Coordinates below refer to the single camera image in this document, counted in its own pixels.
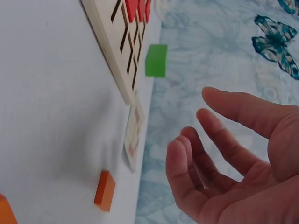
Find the wooden block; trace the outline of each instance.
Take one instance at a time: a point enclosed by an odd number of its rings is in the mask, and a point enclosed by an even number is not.
[[[139,0],[138,3],[139,22],[143,21],[144,12],[145,12],[145,0]]]
[[[138,0],[126,0],[126,5],[127,5],[129,22],[133,22],[137,12]]]
[[[150,20],[150,2],[151,2],[151,0],[147,0],[146,6],[145,6],[145,19],[146,19],[146,22],[149,22],[149,20]]]
[[[94,203],[103,211],[110,211],[114,189],[115,181],[113,177],[111,176],[109,171],[103,170],[94,199]]]
[[[1,224],[17,224],[14,213],[10,208],[7,199],[0,195],[0,223]]]
[[[148,77],[166,76],[167,51],[165,44],[151,44],[145,59],[145,75]]]

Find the finger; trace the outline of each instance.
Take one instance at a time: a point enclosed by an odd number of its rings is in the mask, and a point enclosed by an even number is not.
[[[247,93],[232,93],[205,87],[202,91],[205,102],[217,113],[253,129],[269,138],[276,125],[296,106],[278,105]]]
[[[188,174],[191,178],[194,188],[197,190],[203,189],[204,186],[203,186],[203,184],[200,180],[200,177],[193,165],[192,148],[191,148],[191,143],[190,143],[189,139],[187,137],[181,135],[181,136],[178,136],[175,140],[180,141],[186,150]]]
[[[243,176],[257,162],[264,162],[240,145],[222,122],[209,110],[200,109],[197,118],[223,158]]]
[[[238,183],[218,171],[211,157],[204,150],[197,131],[194,128],[186,127],[182,130],[181,134],[186,136],[191,143],[193,160],[202,174],[200,178],[204,184],[207,182],[210,188],[225,193]]]
[[[194,188],[188,175],[186,149],[180,141],[174,140],[168,146],[166,175],[177,206],[197,221],[208,198]]]

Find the white surface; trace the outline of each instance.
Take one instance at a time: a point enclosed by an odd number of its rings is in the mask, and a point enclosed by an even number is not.
[[[134,223],[146,128],[132,174],[129,107],[80,2],[1,1],[0,30],[0,193],[18,222]],[[159,33],[152,13],[143,58]],[[148,115],[153,80],[141,73],[139,83]],[[93,204],[102,169],[116,180],[111,213]]]

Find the red block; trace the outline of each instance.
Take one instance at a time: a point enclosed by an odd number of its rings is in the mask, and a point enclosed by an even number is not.
[[[151,0],[147,0],[146,6],[145,6],[145,18],[146,18],[146,22],[149,22],[149,20],[150,20],[150,1]]]
[[[139,22],[143,21],[144,12],[145,12],[145,0],[139,0],[139,4],[138,4]]]
[[[138,1],[139,0],[126,0],[129,22],[133,22],[136,16]]]

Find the blue floral fabric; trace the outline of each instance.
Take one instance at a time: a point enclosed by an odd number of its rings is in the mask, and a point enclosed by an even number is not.
[[[236,180],[242,176],[227,164],[196,120],[207,107],[205,86],[248,92],[280,104],[299,103],[299,81],[278,63],[257,54],[252,37],[264,33],[254,23],[267,16],[299,31],[299,17],[283,10],[277,0],[169,0],[161,43],[168,44],[166,79],[155,79],[142,177],[136,212],[137,224],[194,223],[175,205],[165,174],[168,143],[185,126],[195,127],[218,169]],[[299,35],[288,51],[299,64]],[[221,116],[237,139],[260,158],[267,158],[267,140]]]

